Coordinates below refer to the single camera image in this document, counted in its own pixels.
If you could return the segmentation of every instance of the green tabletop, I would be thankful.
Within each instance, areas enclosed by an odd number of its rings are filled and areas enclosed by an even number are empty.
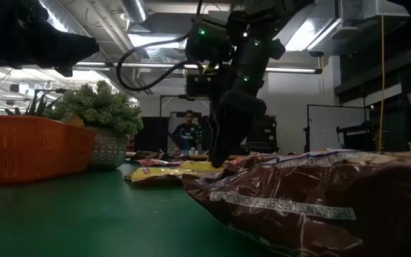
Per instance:
[[[0,186],[0,256],[273,256],[181,186],[132,186],[131,170]]]

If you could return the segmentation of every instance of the person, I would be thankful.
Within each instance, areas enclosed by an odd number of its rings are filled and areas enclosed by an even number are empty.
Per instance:
[[[181,151],[189,151],[191,148],[198,148],[201,144],[201,128],[193,123],[194,112],[187,110],[185,122],[178,125],[172,133],[173,139]]]

